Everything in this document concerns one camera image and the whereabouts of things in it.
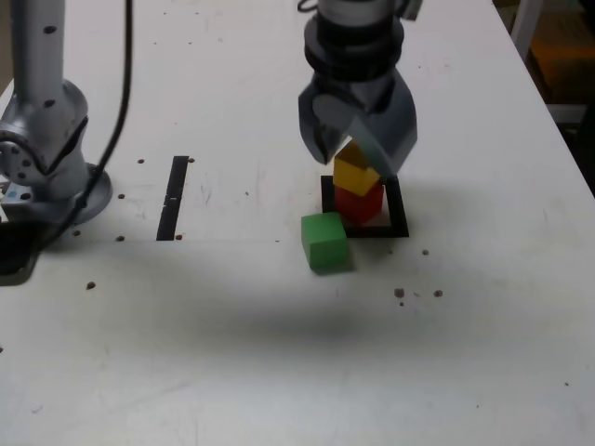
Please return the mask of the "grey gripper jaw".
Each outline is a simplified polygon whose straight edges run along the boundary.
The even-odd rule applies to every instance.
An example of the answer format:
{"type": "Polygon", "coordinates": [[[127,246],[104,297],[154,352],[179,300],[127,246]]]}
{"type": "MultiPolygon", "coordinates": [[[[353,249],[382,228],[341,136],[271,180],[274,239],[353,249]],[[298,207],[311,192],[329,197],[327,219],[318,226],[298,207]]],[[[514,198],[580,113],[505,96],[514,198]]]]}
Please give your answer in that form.
{"type": "Polygon", "coordinates": [[[327,127],[314,113],[313,101],[320,94],[317,81],[317,77],[312,77],[298,97],[299,131],[312,157],[320,164],[328,164],[336,152],[336,131],[327,127]]]}
{"type": "Polygon", "coordinates": [[[314,99],[313,110],[327,127],[336,131],[336,152],[332,158],[345,138],[350,138],[383,177],[398,173],[417,142],[416,107],[401,77],[394,77],[391,97],[382,111],[348,116],[324,114],[324,93],[314,99]]]}

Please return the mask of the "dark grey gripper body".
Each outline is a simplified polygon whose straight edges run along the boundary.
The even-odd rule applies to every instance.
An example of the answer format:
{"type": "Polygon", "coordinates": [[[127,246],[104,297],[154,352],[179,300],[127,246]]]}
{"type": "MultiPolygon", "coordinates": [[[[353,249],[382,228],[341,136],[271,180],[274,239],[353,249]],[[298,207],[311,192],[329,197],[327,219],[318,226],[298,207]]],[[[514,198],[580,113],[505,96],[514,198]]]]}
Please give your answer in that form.
{"type": "Polygon", "coordinates": [[[386,108],[392,94],[394,76],[382,75],[362,82],[326,77],[324,84],[324,114],[371,114],[386,108]]]}

